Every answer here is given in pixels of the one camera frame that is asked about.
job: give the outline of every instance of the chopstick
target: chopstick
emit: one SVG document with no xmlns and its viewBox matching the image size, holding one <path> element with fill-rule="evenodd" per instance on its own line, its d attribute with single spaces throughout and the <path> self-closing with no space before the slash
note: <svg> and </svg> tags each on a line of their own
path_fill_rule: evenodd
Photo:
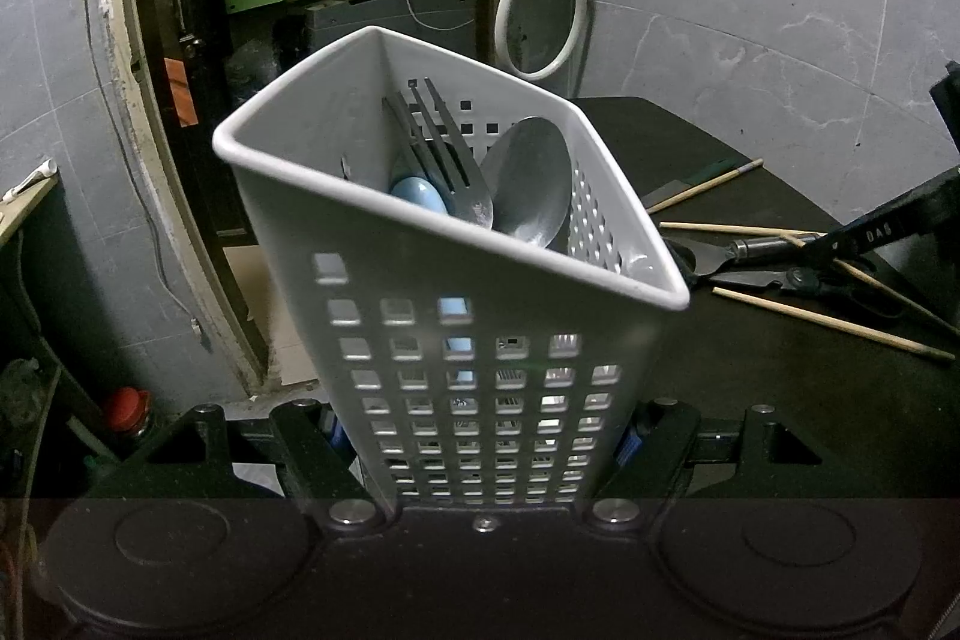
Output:
<svg viewBox="0 0 960 640">
<path fill-rule="evenodd" d="M 774 313 L 784 314 L 785 316 L 795 317 L 795 319 L 806 320 L 810 323 L 816 323 L 820 326 L 826 326 L 829 329 L 838 330 L 838 332 L 850 333 L 854 336 L 862 336 L 864 339 L 870 339 L 873 342 L 879 342 L 881 345 L 887 345 L 891 348 L 904 350 L 907 353 L 913 353 L 917 356 L 927 357 L 928 359 L 942 360 L 942 362 L 952 362 L 956 359 L 952 353 L 937 348 L 924 345 L 922 342 L 914 342 L 912 339 L 904 339 L 902 336 L 892 335 L 891 333 L 880 332 L 877 329 L 868 329 L 858 323 L 851 323 L 848 320 L 837 319 L 836 317 L 822 316 L 820 313 L 813 313 L 810 310 L 801 310 L 799 307 L 791 307 L 787 304 L 771 301 L 770 299 L 761 299 L 759 296 L 751 296 L 749 293 L 740 293 L 737 290 L 724 289 L 723 287 L 714 287 L 713 292 L 718 296 L 728 299 L 735 299 L 744 304 L 752 304 L 764 310 L 774 311 Z"/>
<path fill-rule="evenodd" d="M 745 175 L 746 172 L 750 172 L 751 170 L 755 170 L 757 167 L 762 166 L 763 159 L 757 158 L 755 161 L 751 161 L 749 164 L 744 164 L 742 167 L 736 167 L 736 169 L 727 172 L 726 175 L 714 177 L 712 180 L 707 180 L 707 182 L 693 186 L 693 188 L 680 191 L 676 196 L 670 196 L 670 199 L 664 199 L 664 201 L 659 202 L 659 204 L 654 204 L 653 207 L 647 210 L 647 213 L 649 215 L 658 213 L 660 210 L 665 210 L 667 207 L 672 207 L 674 204 L 680 204 L 680 202 L 686 201 L 686 199 L 692 199 L 693 196 L 697 196 L 697 194 L 702 194 L 704 191 L 709 191 L 712 188 L 716 188 L 718 185 L 723 185 L 726 182 L 730 182 L 734 177 Z"/>
<path fill-rule="evenodd" d="M 797 228 L 765 228 L 763 226 L 728 226 L 723 223 L 671 223 L 661 220 L 660 228 L 675 228 L 683 231 L 712 231 L 714 234 L 743 234 L 747 237 L 796 237 L 801 234 L 816 234 L 823 237 L 820 231 L 802 231 Z"/>
<path fill-rule="evenodd" d="M 784 239 L 786 239 L 787 242 L 793 242 L 793 244 L 797 245 L 797 247 L 803 247 L 803 242 L 800 242 L 800 239 L 796 239 L 795 237 L 791 237 L 786 234 L 784 234 Z M 894 290 L 890 286 L 884 285 L 882 282 L 880 282 L 880 280 L 877 280 L 876 277 L 870 276 L 865 271 L 862 271 L 862 269 L 858 269 L 856 266 L 853 266 L 852 263 L 847 263 L 839 258 L 835 258 L 833 259 L 833 265 L 839 269 L 842 269 L 842 271 L 845 271 L 849 276 L 859 280 L 861 283 L 866 283 L 868 286 L 875 287 L 875 289 L 879 290 L 880 292 L 886 293 L 886 295 L 896 299 L 896 301 L 899 301 L 899 303 L 903 304 L 905 307 L 909 307 L 911 310 L 915 311 L 915 313 L 920 314 L 929 321 L 932 321 L 938 326 L 948 330 L 950 333 L 952 333 L 952 335 L 960 336 L 960 329 L 957 329 L 954 325 L 942 319 L 942 317 L 938 316 L 938 314 L 932 313 L 921 304 L 917 304 L 917 302 L 915 302 L 913 299 L 904 296 L 901 292 L 899 292 L 899 290 Z"/>
</svg>

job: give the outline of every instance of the gray marble wall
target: gray marble wall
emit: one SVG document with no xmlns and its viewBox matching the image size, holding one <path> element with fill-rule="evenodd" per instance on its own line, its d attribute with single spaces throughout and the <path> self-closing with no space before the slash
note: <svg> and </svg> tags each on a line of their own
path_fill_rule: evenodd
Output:
<svg viewBox="0 0 960 640">
<path fill-rule="evenodd" d="M 109 79 L 104 30 L 93 36 Z M 0 0 L 0 193 L 52 156 L 61 185 L 25 225 L 24 273 L 48 338 L 94 397 L 149 389 L 176 413 L 243 398 L 227 362 L 160 287 L 85 42 L 82 0 Z M 112 84 L 107 98 L 121 118 Z M 163 242 L 176 294 L 195 307 Z"/>
<path fill-rule="evenodd" d="M 960 0 L 592 0 L 580 95 L 640 95 L 851 220 L 958 158 Z M 904 252 L 899 254 L 904 261 Z"/>
</svg>

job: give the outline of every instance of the white plastic basket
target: white plastic basket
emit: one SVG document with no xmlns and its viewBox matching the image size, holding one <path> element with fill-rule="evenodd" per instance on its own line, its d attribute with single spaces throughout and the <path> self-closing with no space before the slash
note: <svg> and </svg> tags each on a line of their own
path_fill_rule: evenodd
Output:
<svg viewBox="0 0 960 640">
<path fill-rule="evenodd" d="M 384 193 L 400 154 L 381 100 L 431 77 L 478 160 L 526 116 L 573 165 L 568 255 Z M 364 28 L 227 118 L 268 265 L 387 504 L 539 504 L 589 494 L 688 289 L 584 114 L 512 76 Z M 462 297 L 465 316 L 440 313 Z M 472 349 L 451 350 L 450 338 Z"/>
</svg>

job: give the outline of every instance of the dark tabletop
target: dark tabletop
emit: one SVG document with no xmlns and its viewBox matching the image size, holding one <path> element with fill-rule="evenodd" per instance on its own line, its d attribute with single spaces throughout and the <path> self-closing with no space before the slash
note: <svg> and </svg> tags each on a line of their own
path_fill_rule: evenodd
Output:
<svg viewBox="0 0 960 640">
<path fill-rule="evenodd" d="M 641 98 L 584 98 L 579 105 L 643 196 L 738 154 Z M 752 151 L 757 156 L 763 150 Z M 745 163 L 748 159 L 739 156 Z M 755 170 L 656 214 L 657 220 L 829 231 L 838 224 L 767 170 Z M 731 235 L 664 230 L 727 244 Z M 877 275 L 918 298 L 882 262 Z M 842 314 L 808 301 L 788 303 Z M 892 333 L 956 353 L 949 335 L 904 317 Z M 899 496 L 960 496 L 960 369 L 867 339 L 696 290 L 672 319 L 644 398 L 672 396 L 703 415 L 739 417 L 757 403 L 781 413 Z"/>
</svg>

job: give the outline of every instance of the metal screw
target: metal screw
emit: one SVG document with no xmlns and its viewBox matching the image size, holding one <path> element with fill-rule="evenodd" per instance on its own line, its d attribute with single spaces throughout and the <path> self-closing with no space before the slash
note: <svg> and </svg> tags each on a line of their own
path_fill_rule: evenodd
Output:
<svg viewBox="0 0 960 640">
<path fill-rule="evenodd" d="M 357 527 L 376 518 L 376 505 L 366 499 L 342 499 L 330 506 L 329 513 L 334 523 Z"/>
<path fill-rule="evenodd" d="M 593 515 L 608 524 L 629 524 L 640 515 L 640 508 L 629 499 L 601 499 L 594 501 Z"/>
<path fill-rule="evenodd" d="M 500 519 L 493 515 L 478 515 L 473 519 L 473 528 L 481 534 L 493 531 L 500 525 Z"/>
</svg>

